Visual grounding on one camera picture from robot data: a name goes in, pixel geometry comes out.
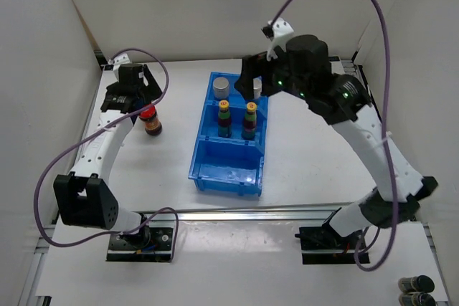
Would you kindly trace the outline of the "blue-label shaker can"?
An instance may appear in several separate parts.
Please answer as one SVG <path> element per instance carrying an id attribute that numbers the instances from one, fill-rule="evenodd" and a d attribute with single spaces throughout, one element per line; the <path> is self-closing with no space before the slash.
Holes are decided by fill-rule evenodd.
<path id="1" fill-rule="evenodd" d="M 217 77 L 212 83 L 214 98 L 217 100 L 225 100 L 230 94 L 230 83 L 225 77 Z"/>
<path id="2" fill-rule="evenodd" d="M 254 79 L 252 81 L 253 100 L 258 100 L 262 93 L 262 80 Z"/>

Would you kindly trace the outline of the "yellow-cap sauce bottle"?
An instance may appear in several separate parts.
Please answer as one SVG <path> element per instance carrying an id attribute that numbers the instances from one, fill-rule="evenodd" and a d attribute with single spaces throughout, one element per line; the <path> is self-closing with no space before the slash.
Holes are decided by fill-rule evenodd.
<path id="1" fill-rule="evenodd" d="M 232 117 L 230 113 L 230 104 L 227 100 L 219 101 L 217 124 L 218 136 L 230 138 L 232 135 Z"/>
<path id="2" fill-rule="evenodd" d="M 242 121 L 241 136 L 244 140 L 253 140 L 257 126 L 257 105 L 254 102 L 246 104 L 246 111 Z"/>

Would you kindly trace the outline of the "red-lid sauce jar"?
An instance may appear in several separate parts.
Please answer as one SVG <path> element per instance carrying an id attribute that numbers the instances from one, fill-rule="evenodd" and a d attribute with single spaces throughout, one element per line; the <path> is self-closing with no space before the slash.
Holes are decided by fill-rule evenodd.
<path id="1" fill-rule="evenodd" d="M 144 123 L 144 130 L 151 136 L 161 134 L 162 124 L 158 118 L 156 107 L 152 106 L 140 113 L 139 118 Z"/>

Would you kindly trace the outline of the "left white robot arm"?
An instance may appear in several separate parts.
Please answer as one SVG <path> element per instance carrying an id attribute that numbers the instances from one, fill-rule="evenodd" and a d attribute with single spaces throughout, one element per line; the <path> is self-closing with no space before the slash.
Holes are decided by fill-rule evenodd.
<path id="1" fill-rule="evenodd" d="M 113 71 L 117 80 L 106 88 L 98 119 L 102 133 L 88 141 L 67 175 L 55 178 L 53 188 L 64 224 L 124 232 L 133 248 L 142 249 L 151 238 L 141 225 L 143 216 L 121 207 L 108 181 L 121 144 L 136 122 L 134 112 L 159 99 L 162 91 L 145 64 L 122 64 Z"/>

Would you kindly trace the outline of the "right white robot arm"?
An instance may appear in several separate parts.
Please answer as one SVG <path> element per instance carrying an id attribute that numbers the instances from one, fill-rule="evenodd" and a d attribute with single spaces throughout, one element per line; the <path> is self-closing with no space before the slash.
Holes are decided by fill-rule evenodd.
<path id="1" fill-rule="evenodd" d="M 262 95 L 286 92 L 304 100 L 352 147 L 376 184 L 364 198 L 326 220 L 324 244 L 337 249 L 355 231 L 368 226 L 386 229 L 411 219 L 438 182 L 417 172 L 393 140 L 382 137 L 382 123 L 365 87 L 352 75 L 332 71 L 328 47 L 314 35 L 294 37 L 275 53 L 275 59 L 267 52 L 243 57 L 236 90 L 249 100 L 253 80 L 260 78 Z"/>

